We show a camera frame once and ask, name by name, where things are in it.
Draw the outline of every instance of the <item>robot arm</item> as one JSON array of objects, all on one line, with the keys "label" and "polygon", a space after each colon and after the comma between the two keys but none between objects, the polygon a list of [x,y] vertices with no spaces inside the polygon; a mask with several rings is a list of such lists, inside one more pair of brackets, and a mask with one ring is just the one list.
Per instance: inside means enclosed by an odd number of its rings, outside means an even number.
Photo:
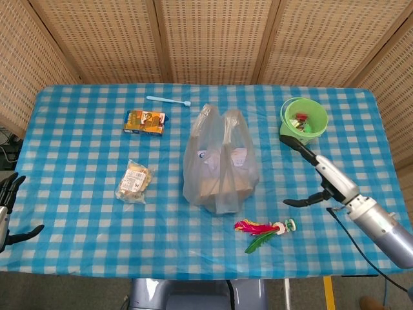
[{"label": "robot arm", "polygon": [[13,212],[15,197],[19,186],[26,179],[25,176],[17,178],[17,175],[18,173],[13,173],[10,177],[0,182],[0,253],[4,251],[6,245],[29,240],[37,236],[45,227],[44,225],[39,225],[33,231],[26,234],[9,235],[8,223]]},{"label": "robot arm", "polygon": [[333,197],[347,209],[350,219],[398,267],[413,268],[413,236],[391,214],[374,199],[362,196],[359,187],[326,157],[315,155],[294,137],[281,135],[280,140],[315,166],[324,188],[323,192],[307,199],[286,199],[285,204],[305,207]]}]

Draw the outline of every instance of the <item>tablecloth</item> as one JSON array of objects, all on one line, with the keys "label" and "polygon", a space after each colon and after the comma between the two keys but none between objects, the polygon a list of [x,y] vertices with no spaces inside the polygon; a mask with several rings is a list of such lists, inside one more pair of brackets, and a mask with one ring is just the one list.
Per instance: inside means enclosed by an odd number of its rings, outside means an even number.
[{"label": "tablecloth", "polygon": [[[183,105],[145,96],[190,100]],[[327,131],[309,147],[330,158],[410,228],[374,96],[356,88],[199,86],[169,84],[60,85],[37,97],[16,171],[27,179],[10,220],[12,234],[45,225],[41,234],[9,246],[0,269],[82,276],[231,279],[371,274],[346,234],[327,213],[326,201],[295,209],[286,198],[320,191],[320,177],[277,138],[282,103],[291,97],[320,102]],[[205,103],[220,113],[238,108],[256,148],[260,182],[237,214],[216,216],[189,205],[182,194],[183,154]],[[122,131],[128,109],[165,112],[161,137]],[[146,205],[123,203],[115,189],[128,159],[154,170]],[[283,222],[297,231],[276,236],[253,254],[252,237],[235,232],[244,218]],[[399,269],[341,212],[365,254],[384,272]]]}]

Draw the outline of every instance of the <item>orange box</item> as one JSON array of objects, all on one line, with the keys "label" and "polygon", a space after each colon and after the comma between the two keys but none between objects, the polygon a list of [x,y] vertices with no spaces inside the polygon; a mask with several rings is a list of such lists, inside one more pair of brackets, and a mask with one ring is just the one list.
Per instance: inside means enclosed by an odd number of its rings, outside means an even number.
[{"label": "orange box", "polygon": [[161,136],[168,116],[165,113],[128,110],[123,131],[129,134],[151,134]]}]

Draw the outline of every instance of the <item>gray floor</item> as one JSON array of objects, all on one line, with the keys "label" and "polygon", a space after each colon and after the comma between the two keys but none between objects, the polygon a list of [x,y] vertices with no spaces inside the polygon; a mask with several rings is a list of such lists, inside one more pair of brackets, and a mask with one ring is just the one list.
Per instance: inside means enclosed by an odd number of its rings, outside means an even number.
[{"label": "gray floor", "polygon": [[[400,284],[413,285],[413,273],[394,274]],[[322,278],[292,279],[292,310],[325,310]],[[384,279],[333,277],[336,309],[359,310],[358,300],[370,295],[382,301]],[[130,290],[128,279],[45,276],[0,273],[0,309],[69,310],[119,309]],[[270,310],[285,308],[283,281],[267,281]],[[388,305],[392,310],[413,309],[407,295],[388,284]]]},{"label": "gray floor", "polygon": [[2,181],[3,179],[11,176],[13,174],[14,171],[2,171],[0,170],[0,181]]}]

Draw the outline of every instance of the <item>clear plastic bag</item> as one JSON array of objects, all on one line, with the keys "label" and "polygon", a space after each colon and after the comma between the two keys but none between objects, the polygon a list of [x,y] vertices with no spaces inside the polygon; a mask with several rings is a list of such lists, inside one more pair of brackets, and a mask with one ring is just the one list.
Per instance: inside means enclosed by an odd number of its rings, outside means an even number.
[{"label": "clear plastic bag", "polygon": [[145,189],[152,173],[144,166],[129,160],[128,167],[115,191],[117,199],[131,203],[145,203]]},{"label": "clear plastic bag", "polygon": [[254,146],[239,110],[205,105],[184,158],[184,197],[217,214],[238,212],[259,181]]}]

